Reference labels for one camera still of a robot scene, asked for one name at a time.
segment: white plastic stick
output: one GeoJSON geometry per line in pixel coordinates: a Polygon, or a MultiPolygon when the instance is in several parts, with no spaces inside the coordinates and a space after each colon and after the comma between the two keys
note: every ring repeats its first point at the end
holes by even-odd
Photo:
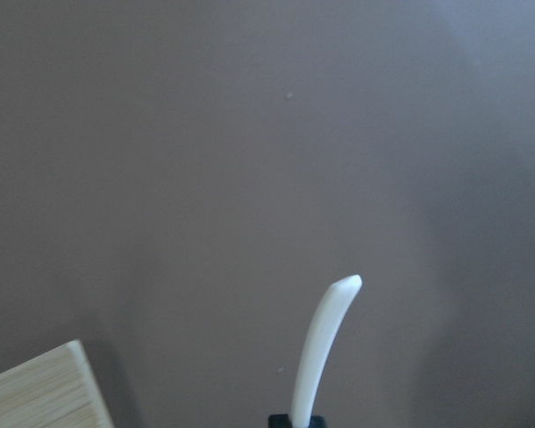
{"type": "Polygon", "coordinates": [[[309,427],[311,410],[327,355],[341,321],[362,284],[359,275],[347,276],[332,284],[313,314],[295,379],[290,415],[293,428],[309,427]]]}

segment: gray surface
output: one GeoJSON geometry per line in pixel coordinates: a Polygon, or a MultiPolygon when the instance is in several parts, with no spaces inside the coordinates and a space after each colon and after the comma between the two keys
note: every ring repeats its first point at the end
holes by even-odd
{"type": "Polygon", "coordinates": [[[120,427],[535,426],[535,1],[0,2],[0,372],[120,427]]]}

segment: wooden block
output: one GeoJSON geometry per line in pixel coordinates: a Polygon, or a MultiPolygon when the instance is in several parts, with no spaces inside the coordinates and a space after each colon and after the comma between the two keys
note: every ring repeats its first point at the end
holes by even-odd
{"type": "Polygon", "coordinates": [[[80,341],[0,374],[0,428],[112,428],[80,341]]]}

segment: gray background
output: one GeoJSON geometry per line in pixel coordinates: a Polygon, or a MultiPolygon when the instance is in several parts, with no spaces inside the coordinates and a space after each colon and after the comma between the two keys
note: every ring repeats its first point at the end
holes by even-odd
{"type": "Polygon", "coordinates": [[[535,1],[0,1],[0,372],[266,426],[355,272],[331,427],[535,426],[535,1]]]}

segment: curved white rod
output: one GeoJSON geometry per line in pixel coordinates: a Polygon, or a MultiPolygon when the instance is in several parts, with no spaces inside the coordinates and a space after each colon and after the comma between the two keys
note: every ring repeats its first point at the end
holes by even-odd
{"type": "Polygon", "coordinates": [[[290,415],[293,428],[309,427],[311,410],[327,355],[341,321],[362,284],[359,275],[347,276],[332,284],[313,314],[295,379],[290,415]]]}

